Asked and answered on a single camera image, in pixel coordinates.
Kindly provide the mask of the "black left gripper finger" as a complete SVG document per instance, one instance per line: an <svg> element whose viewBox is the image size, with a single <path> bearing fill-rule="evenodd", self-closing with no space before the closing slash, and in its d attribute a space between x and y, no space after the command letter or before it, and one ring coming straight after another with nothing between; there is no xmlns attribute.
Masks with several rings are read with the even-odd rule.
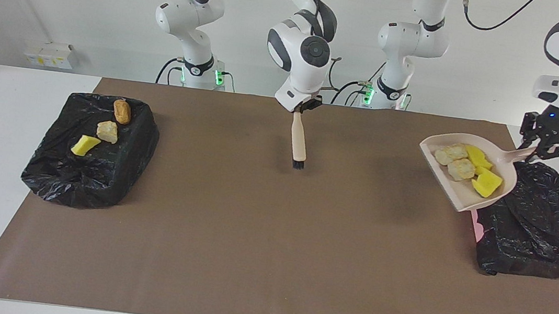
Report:
<svg viewBox="0 0 559 314"><path fill-rule="evenodd" d="M559 158L559 142L553 142L551 138L541 138L534 151L533 161L556 158Z"/></svg>
<svg viewBox="0 0 559 314"><path fill-rule="evenodd" d="M537 122L539 115L538 112L533 111L528 111L523 115L523 120L520 125L521 138L518 149L528 149L531 147L532 143L537 140L538 130L540 130Z"/></svg>

